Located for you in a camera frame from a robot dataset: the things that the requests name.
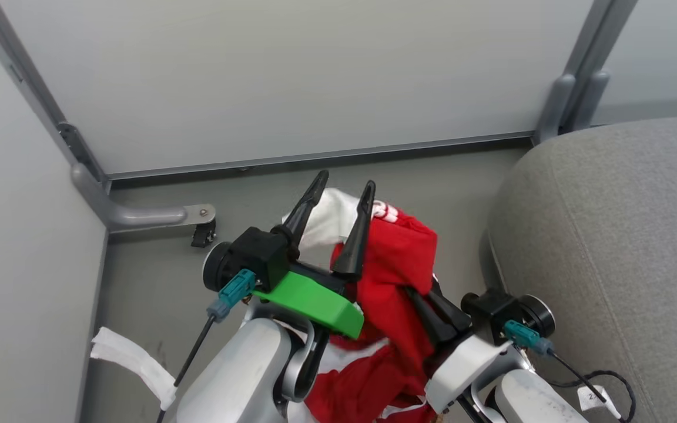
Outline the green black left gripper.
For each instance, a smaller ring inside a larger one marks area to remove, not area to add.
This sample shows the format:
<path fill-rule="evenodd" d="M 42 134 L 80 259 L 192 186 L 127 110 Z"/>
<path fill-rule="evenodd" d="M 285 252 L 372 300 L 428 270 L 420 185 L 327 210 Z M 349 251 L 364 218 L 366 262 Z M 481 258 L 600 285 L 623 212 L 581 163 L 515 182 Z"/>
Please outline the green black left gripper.
<path fill-rule="evenodd" d="M 329 178 L 328 170 L 320 171 L 284 222 L 272 227 L 273 234 L 286 239 L 288 260 L 299 258 L 299 244 L 309 217 L 318 205 Z M 293 263 L 289 273 L 271 291 L 257 288 L 253 295 L 308 318 L 336 334 L 356 340 L 364 325 L 364 315 L 345 296 L 344 280 L 360 280 L 362 277 L 375 194 L 376 183 L 368 180 L 359 198 L 354 225 L 341 253 L 331 265 L 331 272 L 306 263 Z"/>

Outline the grey metal partition post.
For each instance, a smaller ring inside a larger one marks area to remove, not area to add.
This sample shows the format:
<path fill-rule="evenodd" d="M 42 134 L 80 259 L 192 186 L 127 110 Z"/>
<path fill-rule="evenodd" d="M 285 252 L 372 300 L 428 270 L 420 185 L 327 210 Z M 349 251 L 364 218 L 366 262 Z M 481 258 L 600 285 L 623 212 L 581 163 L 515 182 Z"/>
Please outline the grey metal partition post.
<path fill-rule="evenodd" d="M 0 3 L 0 62 L 70 164 L 80 163 L 101 185 L 108 182 L 77 126 L 59 107 Z"/>

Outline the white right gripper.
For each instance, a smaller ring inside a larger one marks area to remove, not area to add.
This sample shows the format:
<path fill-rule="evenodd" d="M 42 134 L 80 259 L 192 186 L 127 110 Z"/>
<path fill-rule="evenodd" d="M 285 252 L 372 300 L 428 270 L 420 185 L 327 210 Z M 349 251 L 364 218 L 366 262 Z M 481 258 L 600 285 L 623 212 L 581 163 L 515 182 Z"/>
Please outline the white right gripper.
<path fill-rule="evenodd" d="M 405 291 L 433 347 L 453 340 L 457 332 L 470 329 L 470 316 L 443 295 L 436 276 L 432 276 L 430 297 L 414 287 L 406 287 Z M 511 345 L 510 340 L 494 345 L 476 334 L 462 340 L 425 385 L 427 404 L 436 413 L 443 413 Z"/>

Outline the white fabric strip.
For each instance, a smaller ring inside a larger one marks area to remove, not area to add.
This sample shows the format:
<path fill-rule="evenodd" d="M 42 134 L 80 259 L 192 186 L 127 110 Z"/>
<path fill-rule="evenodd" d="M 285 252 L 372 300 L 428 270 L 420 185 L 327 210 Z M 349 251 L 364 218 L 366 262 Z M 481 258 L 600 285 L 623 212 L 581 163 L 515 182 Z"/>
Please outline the white fabric strip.
<path fill-rule="evenodd" d="M 171 373 L 145 349 L 101 327 L 92 340 L 91 358 L 115 363 L 138 375 L 159 400 L 159 409 L 167 411 L 176 399 L 177 386 Z"/>

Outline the white paper tag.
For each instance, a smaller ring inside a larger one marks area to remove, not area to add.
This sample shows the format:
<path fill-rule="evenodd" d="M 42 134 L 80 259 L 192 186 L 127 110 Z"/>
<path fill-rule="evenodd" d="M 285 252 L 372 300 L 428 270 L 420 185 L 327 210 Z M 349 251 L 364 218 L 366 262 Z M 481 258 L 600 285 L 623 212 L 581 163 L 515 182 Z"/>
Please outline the white paper tag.
<path fill-rule="evenodd" d="M 620 421 L 623 419 L 621 413 L 618 412 L 618 409 L 604 387 L 596 386 L 593 391 L 588 386 L 582 385 L 577 388 L 576 394 L 582 412 L 591 411 L 593 409 L 605 409 L 616 420 Z"/>

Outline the small black caster wheel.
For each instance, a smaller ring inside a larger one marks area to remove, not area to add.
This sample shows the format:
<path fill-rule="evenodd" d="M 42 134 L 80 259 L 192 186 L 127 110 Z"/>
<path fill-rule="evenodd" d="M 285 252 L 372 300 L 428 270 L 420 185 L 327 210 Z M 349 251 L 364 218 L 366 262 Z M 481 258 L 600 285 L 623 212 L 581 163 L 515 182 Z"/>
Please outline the small black caster wheel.
<path fill-rule="evenodd" d="M 192 247 L 200 247 L 200 249 L 210 246 L 210 244 L 212 244 L 217 237 L 216 230 L 216 219 L 213 219 L 205 224 L 196 225 L 190 245 Z"/>

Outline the red and white clothing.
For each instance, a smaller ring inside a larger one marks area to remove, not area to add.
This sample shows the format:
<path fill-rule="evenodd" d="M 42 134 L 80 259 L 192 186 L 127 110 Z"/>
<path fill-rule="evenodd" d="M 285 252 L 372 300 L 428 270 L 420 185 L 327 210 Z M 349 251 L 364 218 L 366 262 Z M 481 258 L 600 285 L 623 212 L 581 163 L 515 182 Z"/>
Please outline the red and white clothing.
<path fill-rule="evenodd" d="M 347 286 L 365 322 L 359 337 L 333 335 L 288 423 L 440 423 L 427 402 L 424 361 L 433 353 L 406 289 L 428 294 L 437 236 L 402 210 L 374 201 L 363 275 Z"/>

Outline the grey forked partition post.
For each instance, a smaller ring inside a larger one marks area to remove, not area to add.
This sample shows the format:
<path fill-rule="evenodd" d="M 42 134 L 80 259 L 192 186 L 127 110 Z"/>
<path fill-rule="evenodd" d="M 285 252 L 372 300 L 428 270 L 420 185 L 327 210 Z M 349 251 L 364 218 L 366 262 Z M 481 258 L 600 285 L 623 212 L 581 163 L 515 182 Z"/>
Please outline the grey forked partition post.
<path fill-rule="evenodd" d="M 531 140 L 590 127 L 611 75 L 605 62 L 638 0 L 594 0 L 562 75 L 552 84 Z"/>

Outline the grey metal partition foot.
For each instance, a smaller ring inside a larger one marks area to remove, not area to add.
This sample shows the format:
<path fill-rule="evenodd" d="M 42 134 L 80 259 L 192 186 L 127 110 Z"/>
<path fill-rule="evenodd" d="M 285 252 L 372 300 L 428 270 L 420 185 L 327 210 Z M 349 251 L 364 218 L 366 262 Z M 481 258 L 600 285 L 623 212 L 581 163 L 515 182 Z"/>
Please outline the grey metal partition foot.
<path fill-rule="evenodd" d="M 137 208 L 115 203 L 82 163 L 72 166 L 71 179 L 73 186 L 111 233 L 197 226 L 210 224 L 216 217 L 212 204 Z"/>

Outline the grey partition bottom rail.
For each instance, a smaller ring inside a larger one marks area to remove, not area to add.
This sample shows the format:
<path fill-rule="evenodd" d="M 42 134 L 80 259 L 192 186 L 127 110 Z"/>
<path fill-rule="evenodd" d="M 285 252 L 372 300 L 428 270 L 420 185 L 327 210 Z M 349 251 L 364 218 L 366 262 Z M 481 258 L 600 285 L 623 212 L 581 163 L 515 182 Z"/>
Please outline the grey partition bottom rail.
<path fill-rule="evenodd" d="M 308 153 L 307 155 L 278 156 L 274 158 L 258 160 L 239 160 L 224 163 L 209 163 L 203 165 L 178 166 L 162 169 L 151 169 L 133 172 L 113 172 L 107 174 L 108 180 L 149 180 L 166 179 L 167 177 L 191 176 L 192 174 L 205 174 L 210 172 L 229 172 L 231 170 L 239 171 L 241 169 L 250 169 L 253 167 L 274 167 L 290 166 L 293 164 L 301 165 L 303 163 L 317 163 L 325 161 L 351 160 L 353 157 L 366 157 L 374 155 L 400 155 L 402 157 L 414 156 L 413 152 L 431 152 L 436 155 L 439 150 L 444 149 L 463 149 L 470 146 L 484 146 L 489 149 L 499 144 L 514 141 L 517 145 L 531 145 L 531 139 L 536 131 L 507 132 L 494 134 L 491 136 L 473 136 L 458 137 L 457 139 L 447 139 L 429 142 L 406 143 L 402 145 L 390 145 L 381 147 L 354 148 L 341 150 L 340 152 L 327 153 Z"/>

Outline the grey fabric sofa seat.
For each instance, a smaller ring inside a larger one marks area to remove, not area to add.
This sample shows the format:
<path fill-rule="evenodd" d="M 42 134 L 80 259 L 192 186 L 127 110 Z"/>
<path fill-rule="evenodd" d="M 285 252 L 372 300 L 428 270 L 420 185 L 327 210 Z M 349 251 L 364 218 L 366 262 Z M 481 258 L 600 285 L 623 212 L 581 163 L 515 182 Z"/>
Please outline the grey fabric sofa seat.
<path fill-rule="evenodd" d="M 532 148 L 487 231 L 505 289 L 551 309 L 557 354 L 624 377 L 632 423 L 677 423 L 677 117 Z"/>

